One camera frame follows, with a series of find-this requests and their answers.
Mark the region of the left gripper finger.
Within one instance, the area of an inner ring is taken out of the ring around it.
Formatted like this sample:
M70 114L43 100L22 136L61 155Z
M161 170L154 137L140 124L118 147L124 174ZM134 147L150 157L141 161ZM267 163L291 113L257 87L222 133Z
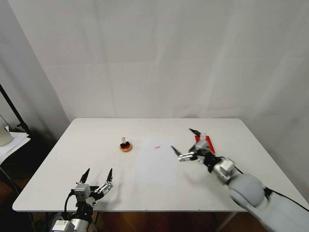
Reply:
M100 185L99 187L97 187L94 190L94 193L97 194L107 194L112 188L113 188L113 184L112 184L112 179L113 179L113 169L111 168L109 171L109 174L107 176L107 180L104 184Z
M80 181L77 182L77 187L81 188L81 187L87 187L87 186L89 186L89 185L86 183L86 180L87 180L87 178L88 178L89 172L90 172L90 168L88 168L88 169L86 170L86 172L82 175Z

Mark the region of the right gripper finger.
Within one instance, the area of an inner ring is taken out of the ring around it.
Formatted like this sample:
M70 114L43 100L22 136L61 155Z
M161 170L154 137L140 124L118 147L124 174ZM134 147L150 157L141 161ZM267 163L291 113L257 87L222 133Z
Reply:
M194 130L191 128L189 128L189 130L194 134L195 138L206 138L207 137L206 133L202 133L202 132L199 132L198 130Z
M181 153L179 150L177 150L174 146L171 146L175 154L178 156L178 160L180 162L184 161L194 161L198 159L197 153L190 151L188 153Z

